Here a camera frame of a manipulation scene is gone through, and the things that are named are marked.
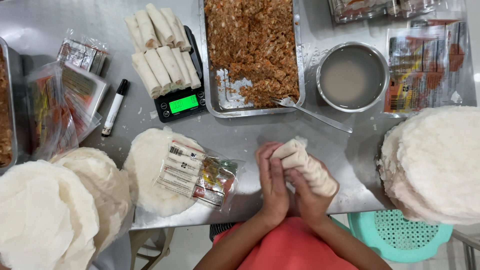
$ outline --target barcode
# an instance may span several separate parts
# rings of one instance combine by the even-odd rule
[[[177,156],[181,156],[183,154],[183,151],[176,148],[176,147],[170,146],[170,153],[172,153],[174,155],[177,155]]]
[[[391,110],[405,109],[405,101],[403,99],[403,95],[400,95],[400,96],[392,95],[392,98],[390,99],[390,109]]]

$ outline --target hand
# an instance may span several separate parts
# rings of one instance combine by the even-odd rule
[[[277,227],[285,219],[290,205],[287,187],[283,177],[283,167],[280,159],[270,157],[282,143],[267,142],[255,152],[255,158],[260,170],[260,185],[264,195],[264,205],[258,212],[268,226]]]
[[[320,196],[312,192],[307,181],[299,171],[295,169],[291,170],[290,177],[295,184],[295,203],[303,220],[312,229],[322,226],[322,223],[327,219],[325,212],[330,206],[330,203],[332,203],[338,189],[331,197]]]

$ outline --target metal tray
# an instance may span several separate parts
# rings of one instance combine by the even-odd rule
[[[9,48],[5,40],[0,37],[0,47],[6,64],[9,92],[10,128],[12,130],[12,161],[9,165],[0,168],[0,175],[10,167],[20,164],[30,156],[30,127],[28,121],[26,90],[22,58]]]
[[[297,65],[299,75],[299,91],[300,98],[297,105],[301,106],[305,100],[305,80],[303,75],[303,59],[301,50],[300,37],[300,5],[299,0],[293,0],[293,33],[295,35],[295,45],[297,53]],[[253,103],[244,104],[244,98],[239,94],[241,86],[251,86],[252,83],[245,78],[235,83],[231,83],[225,70],[210,70],[211,61],[208,57],[208,44],[205,24],[204,0],[199,0],[200,5],[200,32],[202,37],[202,59],[204,68],[204,86],[205,86],[205,100],[208,111],[215,117],[232,118],[240,116],[284,113],[294,111],[295,108],[255,108]],[[216,76],[219,75],[222,85],[218,86]],[[235,89],[236,93],[226,91],[225,87]]]

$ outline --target fork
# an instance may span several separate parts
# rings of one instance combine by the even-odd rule
[[[297,105],[295,104],[295,102],[294,102],[290,97],[286,97],[286,98],[284,98],[284,99],[270,98],[270,100],[271,100],[272,102],[274,102],[274,103],[276,103],[276,104],[279,104],[279,105],[282,105],[282,106],[284,106],[284,107],[294,107],[294,108],[296,108],[296,109],[298,109],[298,110],[301,110],[302,112],[307,113],[307,114],[315,117],[316,119],[324,122],[325,124],[328,124],[328,125],[330,125],[330,126],[332,126],[332,127],[334,127],[334,128],[337,128],[337,129],[339,129],[339,130],[341,130],[341,131],[345,131],[345,132],[348,132],[348,133],[352,133],[352,132],[353,132],[353,129],[351,129],[350,127],[347,127],[346,125],[344,125],[344,124],[342,124],[342,123],[339,123],[339,122],[337,122],[337,121],[334,121],[334,120],[332,120],[332,119],[330,119],[330,118],[327,118],[327,117],[325,117],[325,116],[323,116],[323,115],[313,113],[313,112],[311,112],[311,111],[309,111],[309,110],[306,110],[306,109],[304,109],[304,108],[302,108],[302,107],[300,107],[300,106],[297,106]]]

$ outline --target green lcd display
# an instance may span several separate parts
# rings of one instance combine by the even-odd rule
[[[176,101],[172,101],[170,104],[170,110],[172,113],[176,113],[182,110],[190,109],[198,106],[197,97],[195,95],[186,98],[181,98]]]

